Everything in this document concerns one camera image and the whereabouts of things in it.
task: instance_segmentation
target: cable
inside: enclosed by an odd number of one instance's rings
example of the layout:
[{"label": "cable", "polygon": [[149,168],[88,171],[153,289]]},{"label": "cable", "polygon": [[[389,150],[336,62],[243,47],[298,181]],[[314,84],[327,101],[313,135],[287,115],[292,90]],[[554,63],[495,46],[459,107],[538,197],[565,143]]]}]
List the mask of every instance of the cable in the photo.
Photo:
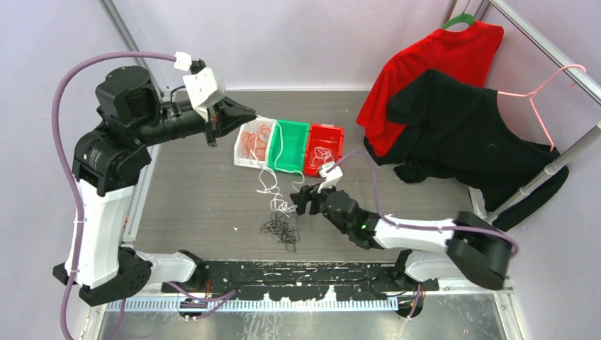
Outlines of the cable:
[{"label": "cable", "polygon": [[334,163],[334,165],[332,165],[332,167],[329,168],[326,171],[326,173],[329,173],[336,166],[339,166],[340,163],[344,162],[344,160],[346,160],[348,157],[350,157],[353,154],[362,154],[363,157],[366,158],[367,164],[369,165],[369,168],[371,170],[371,177],[373,179],[373,198],[376,203],[376,212],[378,213],[380,218],[382,220],[386,221],[388,224],[393,225],[397,228],[407,228],[407,229],[413,229],[413,230],[426,230],[426,231],[433,231],[433,232],[439,232],[439,231],[444,231],[444,230],[453,230],[456,232],[476,232],[476,233],[480,233],[480,234],[486,234],[486,235],[498,237],[498,238],[506,241],[507,243],[511,244],[513,247],[512,257],[517,255],[517,252],[519,251],[519,246],[517,245],[517,242],[513,238],[507,236],[505,233],[498,231],[498,230],[466,227],[466,226],[462,226],[462,225],[449,225],[449,226],[444,226],[444,227],[425,227],[425,226],[419,226],[419,225],[404,225],[404,224],[400,224],[400,223],[397,224],[394,221],[390,220],[382,213],[382,210],[380,209],[380,197],[379,197],[380,191],[378,189],[378,181],[376,179],[376,170],[373,168],[371,159],[365,151],[353,150],[353,151],[349,152],[348,154],[344,155],[341,159],[339,159],[336,163]]},{"label": "cable", "polygon": [[186,85],[182,85],[182,86],[176,87],[175,89],[172,89],[171,93],[169,94],[169,104],[173,104],[173,94],[176,91],[181,90],[181,89],[185,89],[185,88],[186,88]]},{"label": "cable", "polygon": [[[71,174],[71,169],[69,168],[69,162],[67,161],[67,155],[64,153],[64,149],[62,146],[62,140],[60,137],[60,127],[59,127],[59,109],[60,109],[60,101],[62,99],[62,95],[64,90],[67,88],[67,85],[76,74],[78,74],[81,70],[90,67],[91,65],[97,64],[99,62],[103,62],[105,60],[118,59],[118,58],[153,58],[159,60],[168,60],[170,62],[175,62],[176,58],[172,55],[164,55],[162,53],[153,53],[153,52],[113,52],[106,53],[104,55],[99,55],[97,57],[93,57],[84,62],[79,63],[76,67],[71,69],[67,74],[61,79],[58,84],[57,90],[55,92],[54,99],[52,100],[52,138],[55,143],[55,148],[57,150],[58,158],[60,160],[60,164],[62,166],[62,170],[67,177],[67,181],[69,182],[69,187],[71,188],[71,192],[73,193],[73,198],[75,199],[75,205],[77,207],[77,226],[75,229],[75,236],[73,242],[73,256],[71,262],[71,268],[69,270],[69,278],[67,280],[66,287],[64,289],[64,294],[62,296],[62,302],[60,306],[60,329],[62,331],[62,335],[67,340],[73,340],[73,336],[69,333],[69,328],[67,326],[67,304],[69,303],[69,293],[71,292],[71,288],[73,287],[73,283],[75,281],[74,273],[77,272],[77,268],[79,265],[79,253],[82,249],[82,237],[84,234],[84,202],[82,200],[82,195],[79,193],[79,189],[77,188],[77,183],[75,183],[75,178]],[[116,332],[113,332],[109,335],[107,339],[112,339],[115,336]]]},{"label": "cable", "polygon": [[417,308],[417,303],[420,301],[420,296],[422,296],[422,284],[421,283],[419,285],[417,285],[417,292],[415,292],[415,301],[413,301],[413,307],[411,307],[411,311],[409,312],[409,315],[407,316],[407,320],[409,320],[409,322],[411,322],[411,317],[413,316],[413,313],[415,313],[415,309]]},{"label": "cable", "polygon": [[231,298],[236,293],[235,290],[232,290],[228,294],[222,295],[220,297],[216,297],[216,298],[213,298],[213,299],[206,299],[204,297],[196,297],[196,296],[194,296],[194,295],[186,292],[182,287],[178,286],[177,283],[175,283],[173,281],[166,282],[166,284],[170,285],[171,287],[173,287],[175,290],[177,290],[181,294],[184,294],[187,298],[192,299],[192,300],[197,300],[197,301],[200,301],[200,302],[216,302],[216,301],[227,300],[227,299]]}]

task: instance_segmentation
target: black string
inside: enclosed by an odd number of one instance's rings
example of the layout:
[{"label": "black string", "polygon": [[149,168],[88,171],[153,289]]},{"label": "black string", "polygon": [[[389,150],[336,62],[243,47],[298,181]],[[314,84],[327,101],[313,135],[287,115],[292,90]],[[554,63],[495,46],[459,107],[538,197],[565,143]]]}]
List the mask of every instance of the black string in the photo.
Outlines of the black string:
[{"label": "black string", "polygon": [[296,229],[298,216],[296,214],[294,224],[288,223],[288,216],[283,212],[272,212],[269,221],[263,223],[261,232],[268,232],[278,238],[278,242],[283,243],[287,251],[296,252],[296,242],[301,240],[301,236]]}]

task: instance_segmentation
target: white wall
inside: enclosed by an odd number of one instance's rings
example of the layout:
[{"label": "white wall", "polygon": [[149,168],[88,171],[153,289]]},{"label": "white wall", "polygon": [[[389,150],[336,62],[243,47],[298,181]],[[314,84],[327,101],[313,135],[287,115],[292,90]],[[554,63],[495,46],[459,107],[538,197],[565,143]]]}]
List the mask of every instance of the white wall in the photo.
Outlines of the white wall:
[{"label": "white wall", "polygon": [[[74,201],[57,160],[50,106],[75,64],[124,50],[97,1],[2,1],[0,5],[0,339],[62,339],[64,286],[52,267],[66,260]],[[105,62],[76,76],[64,95],[60,126],[67,158],[99,122],[94,89],[130,60]],[[74,290],[72,333],[86,311]]]},{"label": "white wall", "polygon": [[[147,0],[117,6],[137,24],[137,40],[158,52],[203,58],[229,89],[370,89],[396,52],[439,25],[446,1]],[[169,85],[181,84],[169,65],[162,67]]]},{"label": "white wall", "polygon": [[[585,65],[593,79],[601,81],[599,1],[507,0],[507,3],[572,60]],[[556,70],[500,13],[491,10],[486,21],[506,28],[489,87],[530,92]],[[561,152],[601,119],[600,107],[578,87],[568,90],[570,84],[567,76],[558,76],[535,99]],[[500,108],[509,127],[520,137],[546,141],[527,99],[500,98]],[[569,168],[570,176],[558,194],[511,231],[522,251],[512,262],[510,273],[531,339],[598,338],[601,142]]]}]

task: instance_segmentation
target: white string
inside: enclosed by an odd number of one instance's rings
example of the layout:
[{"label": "white string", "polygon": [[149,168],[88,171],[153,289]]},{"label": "white string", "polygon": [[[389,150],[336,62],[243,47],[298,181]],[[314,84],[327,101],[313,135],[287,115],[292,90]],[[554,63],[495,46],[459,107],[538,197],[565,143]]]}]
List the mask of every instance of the white string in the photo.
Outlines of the white string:
[{"label": "white string", "polygon": [[[277,167],[278,164],[278,160],[280,159],[282,152],[283,152],[283,133],[282,133],[282,128],[281,125],[279,125],[279,123],[277,121],[274,122],[275,125],[279,126],[279,130],[280,130],[280,152],[278,153],[278,156],[275,158],[274,160],[274,169],[277,169],[279,171],[283,171],[286,172],[288,174],[300,174],[302,177],[302,181],[293,181],[292,182],[292,188],[296,191],[299,192],[300,189],[296,188],[294,186],[294,184],[299,184],[299,185],[303,185],[305,183],[305,175],[298,170],[294,170],[294,171],[288,171],[288,170],[284,170],[284,169],[280,169]],[[255,148],[257,147],[257,139],[255,138],[254,140],[254,144],[255,144]],[[255,161],[259,161],[259,159],[257,158],[257,155],[254,153],[254,150],[250,151],[251,155],[254,157]],[[259,172],[259,182],[261,182],[261,185],[263,185],[263,189],[257,189],[256,192],[258,193],[267,193],[269,195],[273,195],[274,197],[271,199],[271,201],[269,202],[269,207],[271,208],[271,211],[273,212],[280,212],[285,214],[286,216],[289,217],[288,214],[293,213],[296,210],[296,205],[294,204],[290,204],[287,200],[283,199],[283,195],[280,193],[280,188],[278,187],[278,176],[276,175],[276,172],[274,171],[274,169],[270,169],[267,165],[266,162],[265,164],[261,167],[261,172]],[[273,184],[273,186],[267,188],[267,185],[265,184],[265,182],[263,182],[263,179],[261,178],[261,176],[263,175],[263,173],[267,171],[268,173],[271,174],[271,176],[273,176],[275,183]]]},{"label": "white string", "polygon": [[330,149],[326,147],[315,147],[313,153],[315,154],[315,156],[313,157],[313,159],[311,159],[311,166],[315,166],[316,159],[323,161],[324,164],[328,163],[329,161],[334,161],[332,151],[330,151]]}]

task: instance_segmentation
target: red bin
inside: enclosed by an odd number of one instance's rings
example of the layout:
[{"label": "red bin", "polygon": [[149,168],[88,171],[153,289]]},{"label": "red bin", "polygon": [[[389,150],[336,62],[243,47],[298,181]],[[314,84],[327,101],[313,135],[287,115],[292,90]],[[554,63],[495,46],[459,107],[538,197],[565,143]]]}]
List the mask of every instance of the red bin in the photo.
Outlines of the red bin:
[{"label": "red bin", "polygon": [[340,159],[343,141],[344,130],[342,127],[311,124],[303,173],[308,176],[319,176],[318,169],[322,164]]}]

